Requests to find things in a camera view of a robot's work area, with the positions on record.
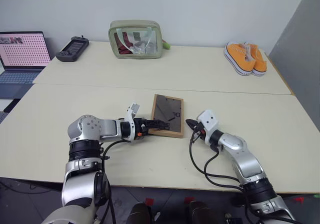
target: laptop screen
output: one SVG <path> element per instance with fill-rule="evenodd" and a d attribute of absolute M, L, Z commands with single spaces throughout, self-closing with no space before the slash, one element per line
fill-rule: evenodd
<path fill-rule="evenodd" d="M 0 32 L 0 60 L 5 70 L 43 69 L 50 62 L 42 31 Z"/>

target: table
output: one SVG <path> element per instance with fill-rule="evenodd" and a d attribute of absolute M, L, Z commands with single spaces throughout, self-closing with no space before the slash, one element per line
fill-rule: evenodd
<path fill-rule="evenodd" d="M 320 133 L 293 95 L 158 90 L 36 84 L 0 125 L 0 176 L 63 182 L 68 161 L 67 128 L 84 114 L 123 117 L 132 101 L 137 117 L 150 118 L 154 94 L 184 99 L 184 118 L 212 109 L 220 130 L 244 138 L 276 192 L 320 191 Z M 110 149 L 106 173 L 112 185 L 227 190 L 207 182 L 189 157 L 191 130 L 184 138 L 147 136 Z M 193 148 L 200 167 L 214 153 L 202 141 Z M 208 171 L 234 176 L 220 155 Z M 235 184 L 221 180 L 222 184 Z"/>
<path fill-rule="evenodd" d="M 262 55 L 267 73 L 241 76 L 221 47 L 172 46 L 159 59 L 117 59 L 109 42 L 91 41 L 76 62 L 54 58 L 33 83 L 290 95 L 264 52 Z"/>

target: gray wall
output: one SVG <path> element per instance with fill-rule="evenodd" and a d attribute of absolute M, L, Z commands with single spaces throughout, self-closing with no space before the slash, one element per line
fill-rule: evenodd
<path fill-rule="evenodd" d="M 320 0 L 301 1 L 270 57 L 320 130 Z"/>
<path fill-rule="evenodd" d="M 108 41 L 111 21 L 160 24 L 172 45 L 250 41 L 270 53 L 301 0 L 0 0 L 0 32 L 41 30 L 55 54 L 72 36 Z"/>

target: sneaker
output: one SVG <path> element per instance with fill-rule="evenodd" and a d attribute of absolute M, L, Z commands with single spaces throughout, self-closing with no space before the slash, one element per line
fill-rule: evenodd
<path fill-rule="evenodd" d="M 224 48 L 224 56 L 232 64 L 235 71 L 242 75 L 248 76 L 254 69 L 256 60 L 254 60 L 250 54 L 250 46 L 242 45 L 236 42 L 228 42 Z"/>
<path fill-rule="evenodd" d="M 255 64 L 252 70 L 252 74 L 261 77 L 267 71 L 267 62 L 263 59 L 261 52 L 259 51 L 258 45 L 250 44 L 245 42 L 245 46 L 250 46 L 250 55 L 255 59 Z"/>

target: laptop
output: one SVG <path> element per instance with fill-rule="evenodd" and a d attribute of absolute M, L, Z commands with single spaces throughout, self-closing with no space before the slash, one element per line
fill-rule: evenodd
<path fill-rule="evenodd" d="M 0 98 L 22 98 L 51 61 L 43 32 L 0 32 L 0 61 Z"/>

